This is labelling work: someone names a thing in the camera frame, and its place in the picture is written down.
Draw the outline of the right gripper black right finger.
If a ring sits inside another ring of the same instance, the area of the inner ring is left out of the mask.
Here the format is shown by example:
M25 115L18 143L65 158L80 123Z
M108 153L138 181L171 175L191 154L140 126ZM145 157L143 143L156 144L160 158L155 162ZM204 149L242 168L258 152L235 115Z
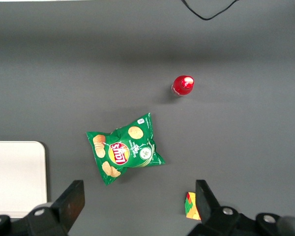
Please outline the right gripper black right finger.
M196 207L201 218L197 236L230 236L240 219L237 210L219 204L205 180L196 181Z

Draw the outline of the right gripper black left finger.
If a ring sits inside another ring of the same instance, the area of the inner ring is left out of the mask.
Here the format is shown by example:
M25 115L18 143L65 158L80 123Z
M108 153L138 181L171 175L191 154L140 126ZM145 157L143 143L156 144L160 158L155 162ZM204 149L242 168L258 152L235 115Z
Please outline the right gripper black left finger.
M30 236L67 236L85 206L84 182L73 181L51 206L27 215Z

